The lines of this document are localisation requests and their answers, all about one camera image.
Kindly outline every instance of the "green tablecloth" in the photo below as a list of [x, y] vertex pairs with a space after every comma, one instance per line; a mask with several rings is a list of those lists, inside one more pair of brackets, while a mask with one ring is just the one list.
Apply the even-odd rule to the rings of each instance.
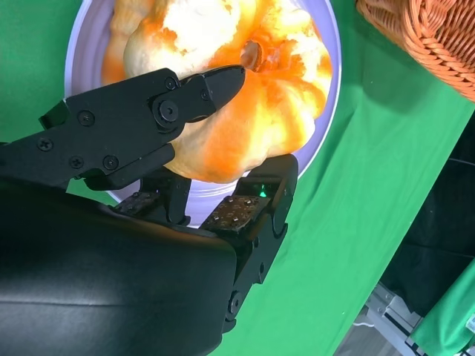
[[[80, 0], [0, 1], [0, 141], [63, 95]], [[298, 183], [289, 234], [215, 355], [331, 355], [389, 263], [474, 106], [334, 0], [343, 46], [332, 128]], [[80, 182], [71, 191], [90, 193]]]

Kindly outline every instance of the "white plate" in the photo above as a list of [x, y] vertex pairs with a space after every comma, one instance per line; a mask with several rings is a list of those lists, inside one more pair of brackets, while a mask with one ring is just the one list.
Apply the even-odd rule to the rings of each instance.
[[[341, 82], [341, 45], [329, 0], [300, 0], [297, 3], [312, 15], [330, 52], [334, 70], [327, 106], [315, 123], [315, 133], [301, 150], [294, 153], [301, 177], [318, 153], [333, 120]], [[111, 35], [109, 24], [113, 10], [114, 0], [83, 1], [74, 22], [66, 56], [66, 96], [100, 87], [102, 58]], [[186, 207], [186, 213], [191, 216], [190, 225], [201, 224], [214, 207], [233, 191], [234, 186], [193, 181]], [[121, 202], [137, 190], [138, 182], [109, 193], [117, 202]]]

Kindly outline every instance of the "orange wicker basket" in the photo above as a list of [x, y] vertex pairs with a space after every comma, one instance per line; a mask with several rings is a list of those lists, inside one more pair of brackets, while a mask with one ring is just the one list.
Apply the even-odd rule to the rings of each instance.
[[475, 102], [475, 0], [356, 0], [358, 11]]

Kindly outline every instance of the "screw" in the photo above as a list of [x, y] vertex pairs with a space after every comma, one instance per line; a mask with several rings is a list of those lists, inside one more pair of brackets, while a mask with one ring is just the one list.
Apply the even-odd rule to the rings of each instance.
[[84, 160], [81, 156], [72, 156], [69, 159], [69, 166], [74, 169], [80, 169], [84, 165]]
[[178, 107], [171, 100], [165, 100], [158, 108], [162, 119], [166, 122], [173, 122], [178, 119]]
[[231, 294], [231, 299], [228, 304], [228, 312], [231, 315], [236, 315], [239, 311], [240, 306], [242, 305], [243, 296], [239, 291], [233, 291]]
[[113, 171], [114, 169], [119, 167], [119, 160], [115, 156], [106, 156], [104, 157], [102, 164], [104, 165], [105, 169]]
[[81, 124], [82, 126], [92, 126], [96, 121], [94, 115], [87, 110], [80, 111], [77, 114], [77, 119], [79, 121], [79, 124]]
[[201, 99], [203, 99], [204, 101], [209, 100], [209, 93], [204, 89], [201, 91]]
[[165, 79], [165, 86], [168, 90], [173, 90], [177, 87], [177, 83], [175, 82], [175, 79], [169, 76], [167, 79]]
[[45, 137], [41, 137], [38, 142], [36, 143], [36, 146], [43, 151], [43, 152], [48, 152], [53, 148], [53, 141], [50, 139], [47, 139]]

